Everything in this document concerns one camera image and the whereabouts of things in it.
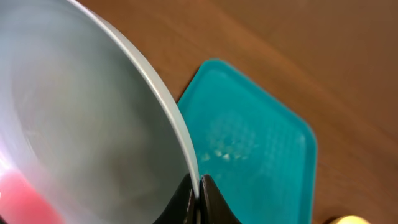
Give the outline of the light blue plate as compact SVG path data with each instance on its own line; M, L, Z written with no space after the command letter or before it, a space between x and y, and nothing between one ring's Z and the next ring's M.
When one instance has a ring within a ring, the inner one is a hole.
M140 51L77 1L1 2L1 222L154 223L193 144Z

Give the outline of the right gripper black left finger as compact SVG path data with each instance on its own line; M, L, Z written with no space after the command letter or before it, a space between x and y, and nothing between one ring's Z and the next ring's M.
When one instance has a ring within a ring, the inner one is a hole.
M187 174L154 224L194 224L195 202L192 180Z

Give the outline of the yellow plate back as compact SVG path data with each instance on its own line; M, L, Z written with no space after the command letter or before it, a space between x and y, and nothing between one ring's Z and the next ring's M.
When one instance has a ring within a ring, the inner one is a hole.
M334 218L328 224L370 224L370 222L356 215L347 215Z

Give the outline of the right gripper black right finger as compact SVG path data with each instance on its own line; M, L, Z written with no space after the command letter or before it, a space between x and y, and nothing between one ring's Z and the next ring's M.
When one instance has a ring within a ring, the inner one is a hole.
M203 224L241 224L210 175L201 178L199 207Z

